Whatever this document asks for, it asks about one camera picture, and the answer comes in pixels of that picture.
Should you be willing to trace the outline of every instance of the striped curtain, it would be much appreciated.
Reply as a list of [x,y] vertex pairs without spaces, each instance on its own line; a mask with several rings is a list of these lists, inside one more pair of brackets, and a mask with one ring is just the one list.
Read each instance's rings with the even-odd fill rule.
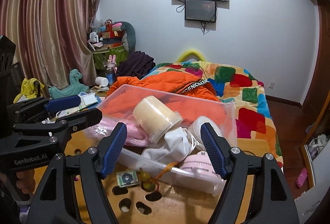
[[92,53],[87,48],[90,0],[0,0],[0,34],[16,46],[27,78],[62,89],[76,68],[82,83],[95,84]]

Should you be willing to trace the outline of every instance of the white paper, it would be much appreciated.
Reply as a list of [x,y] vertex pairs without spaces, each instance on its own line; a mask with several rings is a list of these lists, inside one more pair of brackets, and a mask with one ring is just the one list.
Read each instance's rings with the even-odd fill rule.
[[82,99],[83,99],[86,106],[89,106],[89,105],[97,102],[97,98],[95,97],[95,93],[83,96]]
[[26,98],[25,95],[22,95],[22,96],[19,98],[19,100],[17,101],[17,103],[18,103],[18,102],[25,101],[25,100],[28,100],[28,99]]

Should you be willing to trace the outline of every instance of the orange jacket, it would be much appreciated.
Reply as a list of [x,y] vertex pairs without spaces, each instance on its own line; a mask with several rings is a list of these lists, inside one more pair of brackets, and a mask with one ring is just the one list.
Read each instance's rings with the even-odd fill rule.
[[[114,93],[109,102],[100,106],[104,114],[112,117],[125,118],[133,120],[131,112],[134,107],[144,97],[154,95],[166,104],[173,111],[178,111],[184,119],[183,125],[189,126],[199,116],[204,115],[211,118],[217,124],[223,124],[226,116],[224,109],[218,105],[220,102],[216,97],[216,92],[210,82],[200,79],[190,73],[167,71],[157,75],[146,77],[139,80],[137,77],[118,77],[117,81],[110,87],[107,95],[112,94],[120,86],[129,84],[138,87],[144,87],[163,92],[188,95],[201,99],[179,98],[177,95],[162,95],[153,91],[139,91],[138,88],[126,89],[123,93]],[[205,103],[202,99],[208,99],[217,102]]]
[[123,84],[219,101],[216,97],[216,91],[210,82],[185,72],[162,72],[146,77],[141,81],[137,77],[118,77],[117,81],[110,87],[107,96]]

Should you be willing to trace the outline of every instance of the teal rocking horse toy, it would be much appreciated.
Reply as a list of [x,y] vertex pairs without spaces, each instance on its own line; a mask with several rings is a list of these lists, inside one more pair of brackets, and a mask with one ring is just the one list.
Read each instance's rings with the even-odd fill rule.
[[79,94],[80,92],[86,92],[89,87],[79,82],[82,77],[83,75],[77,69],[70,71],[70,85],[62,90],[58,89],[56,86],[49,86],[49,94],[52,98],[56,99]]

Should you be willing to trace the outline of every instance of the bed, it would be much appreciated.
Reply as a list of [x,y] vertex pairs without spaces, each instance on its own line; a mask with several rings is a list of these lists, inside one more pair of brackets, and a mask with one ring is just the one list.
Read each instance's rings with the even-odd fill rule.
[[270,152],[275,156],[279,166],[283,166],[276,128],[269,112],[262,82],[255,79],[246,69],[205,61],[161,63],[144,78],[167,71],[187,72],[208,80],[220,101],[235,104],[237,137],[267,141]]

